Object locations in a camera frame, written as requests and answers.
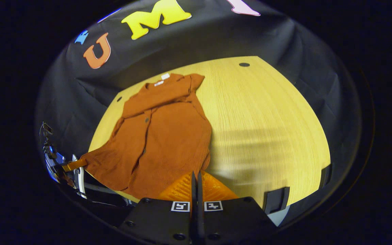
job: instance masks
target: letter cutout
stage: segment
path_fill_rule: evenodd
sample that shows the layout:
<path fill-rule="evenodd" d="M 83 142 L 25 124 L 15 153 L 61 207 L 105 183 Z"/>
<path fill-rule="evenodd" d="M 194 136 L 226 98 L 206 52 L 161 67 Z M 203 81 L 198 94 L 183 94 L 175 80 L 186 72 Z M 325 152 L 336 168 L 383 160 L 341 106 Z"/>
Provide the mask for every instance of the letter cutout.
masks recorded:
<path fill-rule="evenodd" d="M 77 39 L 75 40 L 75 44 L 77 42 L 81 43 L 83 45 L 84 40 L 86 40 L 86 37 L 88 36 L 88 31 L 83 31 L 81 34 L 78 35 Z"/>
<path fill-rule="evenodd" d="M 233 8 L 232 12 L 237 14 L 248 14 L 254 16 L 260 16 L 261 14 L 253 9 L 251 9 L 247 4 L 245 4 L 242 0 L 227 0 Z"/>
<path fill-rule="evenodd" d="M 93 52 L 94 45 L 90 46 L 84 52 L 83 57 L 86 58 L 88 65 L 90 65 L 90 67 L 93 69 L 100 68 L 110 58 L 111 48 L 110 48 L 109 41 L 107 40 L 108 34 L 109 34 L 108 32 L 105 33 L 96 41 L 97 44 L 101 45 L 103 51 L 102 56 L 99 59 L 96 57 L 95 53 Z"/>
<path fill-rule="evenodd" d="M 150 28 L 157 29 L 160 25 L 160 16 L 163 15 L 163 24 L 170 25 L 181 20 L 191 18 L 191 14 L 182 10 L 181 6 L 176 0 L 160 0 L 155 3 L 152 12 L 137 11 L 122 20 L 122 23 L 127 23 L 132 31 L 131 39 L 135 40 L 146 35 L 149 32 L 148 28 L 143 28 L 140 24 L 146 25 Z"/>

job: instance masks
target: orange letter u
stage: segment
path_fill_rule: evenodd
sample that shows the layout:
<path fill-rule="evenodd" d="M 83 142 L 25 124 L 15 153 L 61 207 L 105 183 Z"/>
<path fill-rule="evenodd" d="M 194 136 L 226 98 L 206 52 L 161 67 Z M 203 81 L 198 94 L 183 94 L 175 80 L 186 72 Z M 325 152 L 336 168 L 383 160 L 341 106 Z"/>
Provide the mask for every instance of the orange letter u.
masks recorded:
<path fill-rule="evenodd" d="M 88 65 L 90 65 L 90 67 L 92 67 L 93 69 L 100 68 L 110 58 L 111 48 L 110 48 L 109 41 L 107 40 L 108 34 L 109 34 L 108 32 L 105 33 L 96 41 L 97 44 L 101 45 L 103 51 L 102 56 L 99 59 L 96 57 L 95 53 L 93 52 L 94 45 L 90 46 L 84 52 L 83 57 L 86 58 Z"/>

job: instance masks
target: orange shirt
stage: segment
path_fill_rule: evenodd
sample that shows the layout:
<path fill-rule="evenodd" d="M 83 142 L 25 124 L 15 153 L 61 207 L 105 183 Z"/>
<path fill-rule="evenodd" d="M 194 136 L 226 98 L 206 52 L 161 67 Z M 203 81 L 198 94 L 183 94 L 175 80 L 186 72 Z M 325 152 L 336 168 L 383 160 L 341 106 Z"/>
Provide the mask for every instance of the orange shirt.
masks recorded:
<path fill-rule="evenodd" d="M 182 175 L 210 163 L 211 124 L 196 97 L 204 76 L 171 74 L 125 102 L 110 139 L 86 153 L 85 169 L 110 189 L 157 198 Z"/>

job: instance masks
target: clothing label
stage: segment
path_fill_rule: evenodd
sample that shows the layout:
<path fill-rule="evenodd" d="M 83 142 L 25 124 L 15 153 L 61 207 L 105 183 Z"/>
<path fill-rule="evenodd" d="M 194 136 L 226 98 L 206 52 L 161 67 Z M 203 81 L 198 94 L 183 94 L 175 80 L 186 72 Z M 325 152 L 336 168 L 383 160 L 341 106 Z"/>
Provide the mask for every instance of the clothing label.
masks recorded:
<path fill-rule="evenodd" d="M 168 73 L 164 74 L 161 76 L 162 80 L 168 79 L 170 77 L 170 75 Z"/>
<path fill-rule="evenodd" d="M 164 82 L 164 81 L 157 82 L 156 84 L 154 84 L 154 87 L 157 87 L 158 85 L 162 85 L 163 82 Z"/>

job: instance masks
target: orange strap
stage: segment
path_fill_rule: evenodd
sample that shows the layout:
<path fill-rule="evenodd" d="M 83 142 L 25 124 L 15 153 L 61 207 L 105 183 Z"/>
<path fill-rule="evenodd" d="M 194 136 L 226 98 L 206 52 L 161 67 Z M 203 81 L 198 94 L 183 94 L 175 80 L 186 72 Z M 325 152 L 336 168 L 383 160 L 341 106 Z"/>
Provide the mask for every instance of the orange strap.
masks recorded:
<path fill-rule="evenodd" d="M 64 173 L 63 173 L 63 179 L 67 181 L 68 185 L 70 185 L 71 187 L 75 187 L 74 182 Z"/>
<path fill-rule="evenodd" d="M 63 165 L 62 167 L 65 172 L 69 172 L 69 171 L 72 171 L 72 170 L 77 169 L 79 167 L 86 166 L 86 165 L 87 165 L 87 161 L 85 159 L 81 159 L 78 161 L 70 162 L 66 165 Z"/>

